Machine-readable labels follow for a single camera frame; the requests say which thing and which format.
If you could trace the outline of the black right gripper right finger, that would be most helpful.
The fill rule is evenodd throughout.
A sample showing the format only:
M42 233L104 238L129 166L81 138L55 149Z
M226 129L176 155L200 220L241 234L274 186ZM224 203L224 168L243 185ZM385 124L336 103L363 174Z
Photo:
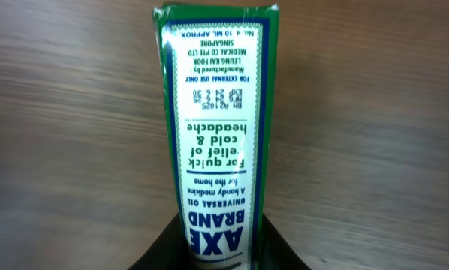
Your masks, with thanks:
M311 270L265 214L260 232L260 270Z

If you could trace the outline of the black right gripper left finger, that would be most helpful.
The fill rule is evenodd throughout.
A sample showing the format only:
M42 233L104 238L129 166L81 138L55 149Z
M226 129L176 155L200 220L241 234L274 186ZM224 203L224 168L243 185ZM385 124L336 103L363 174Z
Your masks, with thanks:
M176 214L148 250L128 270L188 270L188 245Z

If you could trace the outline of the green white small box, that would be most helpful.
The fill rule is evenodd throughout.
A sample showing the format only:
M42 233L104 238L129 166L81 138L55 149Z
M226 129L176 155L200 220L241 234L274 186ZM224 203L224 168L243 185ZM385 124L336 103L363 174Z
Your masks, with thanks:
M152 12L179 219L197 269L256 269L279 6Z

